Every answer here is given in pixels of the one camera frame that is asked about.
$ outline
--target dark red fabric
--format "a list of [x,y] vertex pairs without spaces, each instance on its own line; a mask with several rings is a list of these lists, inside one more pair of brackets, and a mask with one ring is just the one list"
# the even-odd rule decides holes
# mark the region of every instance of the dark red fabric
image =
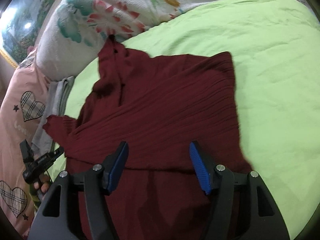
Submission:
[[[149,56],[108,39],[77,120],[50,116],[46,132],[65,149],[67,170],[85,171],[129,144],[119,186],[106,197],[120,239],[198,239],[208,216],[189,143],[234,172],[248,172],[239,147],[231,55]],[[84,197],[80,212],[90,237]]]

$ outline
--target metal bolt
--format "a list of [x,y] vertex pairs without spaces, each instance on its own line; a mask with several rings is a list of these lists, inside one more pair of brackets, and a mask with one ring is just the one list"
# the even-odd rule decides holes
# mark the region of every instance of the metal bolt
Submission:
[[94,171],[99,171],[99,170],[101,170],[101,168],[102,168],[101,164],[96,164],[96,165],[93,166],[93,170]]
[[254,178],[258,177],[259,176],[259,173],[257,173],[256,171],[251,171],[250,172],[250,175]]
[[67,172],[67,171],[61,171],[61,172],[59,173],[59,176],[62,177],[62,178],[66,177],[67,175],[68,175],[68,172]]
[[217,170],[218,171],[224,171],[226,168],[222,164],[217,165]]

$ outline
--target painting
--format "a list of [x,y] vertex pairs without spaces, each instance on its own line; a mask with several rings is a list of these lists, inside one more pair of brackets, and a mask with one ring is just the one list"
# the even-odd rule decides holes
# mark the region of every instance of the painting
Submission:
[[21,63],[33,49],[54,1],[11,1],[0,19],[0,52],[9,62]]

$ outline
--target heart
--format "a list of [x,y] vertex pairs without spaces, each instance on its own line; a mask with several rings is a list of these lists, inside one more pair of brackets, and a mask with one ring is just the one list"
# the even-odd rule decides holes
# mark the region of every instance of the heart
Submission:
[[3,180],[0,181],[0,195],[16,218],[18,218],[27,207],[27,194],[19,187],[11,189]]
[[23,120],[25,122],[37,119],[43,115],[45,105],[39,101],[36,101],[35,95],[31,91],[23,93],[20,104]]

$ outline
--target floral blanket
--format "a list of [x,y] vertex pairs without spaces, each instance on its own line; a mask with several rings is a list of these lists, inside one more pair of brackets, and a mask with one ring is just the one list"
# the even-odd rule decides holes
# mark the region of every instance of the floral blanket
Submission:
[[41,37],[36,63],[52,80],[77,76],[108,35],[122,42],[212,1],[62,0]]

